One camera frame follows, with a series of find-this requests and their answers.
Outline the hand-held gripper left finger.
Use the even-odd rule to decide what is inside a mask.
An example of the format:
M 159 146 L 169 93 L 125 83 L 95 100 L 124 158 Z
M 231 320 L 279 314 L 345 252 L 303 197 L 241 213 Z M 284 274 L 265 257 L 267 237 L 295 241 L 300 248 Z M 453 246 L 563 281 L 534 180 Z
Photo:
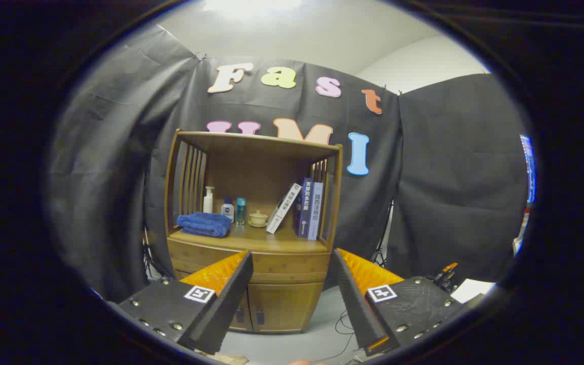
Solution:
M 155 280 L 118 307 L 139 325 L 179 346 L 214 354 L 252 274 L 252 253 L 241 251 L 181 280 Z

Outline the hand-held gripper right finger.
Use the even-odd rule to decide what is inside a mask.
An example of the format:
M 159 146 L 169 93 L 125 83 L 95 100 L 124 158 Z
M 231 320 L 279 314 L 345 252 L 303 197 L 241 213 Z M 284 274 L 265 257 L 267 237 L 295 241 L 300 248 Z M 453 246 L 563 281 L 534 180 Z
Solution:
M 451 276 L 452 266 L 404 279 L 340 248 L 332 256 L 355 339 L 368 356 L 424 342 L 464 313 L 440 282 Z

